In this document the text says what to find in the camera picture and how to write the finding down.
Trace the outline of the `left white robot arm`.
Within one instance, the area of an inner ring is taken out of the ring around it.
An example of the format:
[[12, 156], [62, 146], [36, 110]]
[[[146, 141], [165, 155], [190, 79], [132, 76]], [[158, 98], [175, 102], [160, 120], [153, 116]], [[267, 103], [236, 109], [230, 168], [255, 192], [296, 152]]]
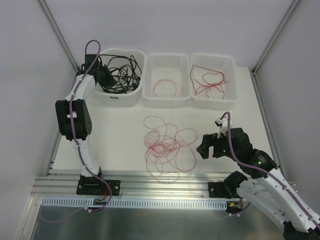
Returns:
[[118, 196], [121, 182], [104, 179], [94, 154], [90, 140], [93, 124], [86, 104], [86, 98], [96, 85], [105, 90], [114, 86], [117, 81], [98, 54], [87, 53], [84, 60], [71, 92], [65, 99], [55, 103], [58, 128], [60, 134], [72, 144], [81, 163], [76, 194]]

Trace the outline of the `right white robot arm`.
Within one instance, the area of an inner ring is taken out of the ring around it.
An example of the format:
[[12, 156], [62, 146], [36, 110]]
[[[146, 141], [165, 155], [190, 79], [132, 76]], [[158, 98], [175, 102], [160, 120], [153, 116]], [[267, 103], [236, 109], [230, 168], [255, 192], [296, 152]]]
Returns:
[[302, 201], [272, 158], [253, 148], [242, 128], [203, 135], [197, 152], [208, 159], [210, 148], [213, 148], [213, 158], [228, 157], [241, 169], [222, 182], [208, 183], [210, 197], [246, 199], [282, 230], [286, 240], [320, 238], [319, 214]]

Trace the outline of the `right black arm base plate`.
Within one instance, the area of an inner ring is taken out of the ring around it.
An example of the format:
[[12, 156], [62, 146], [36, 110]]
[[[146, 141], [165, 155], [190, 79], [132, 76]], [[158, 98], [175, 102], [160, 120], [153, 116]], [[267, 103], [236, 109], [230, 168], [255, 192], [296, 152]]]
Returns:
[[227, 194], [223, 182], [208, 182], [207, 185], [210, 198], [226, 198]]

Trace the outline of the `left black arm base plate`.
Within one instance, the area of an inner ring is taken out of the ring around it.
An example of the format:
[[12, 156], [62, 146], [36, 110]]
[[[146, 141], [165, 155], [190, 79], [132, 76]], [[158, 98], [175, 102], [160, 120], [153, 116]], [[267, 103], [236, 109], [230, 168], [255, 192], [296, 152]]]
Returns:
[[[106, 180], [108, 183], [112, 196], [119, 196], [121, 189], [120, 180]], [[110, 194], [110, 190], [107, 185], [102, 181], [98, 180], [96, 177], [90, 176], [86, 177], [81, 175], [77, 184], [76, 194], [77, 195], [91, 195], [91, 196], [102, 196], [107, 192]]]

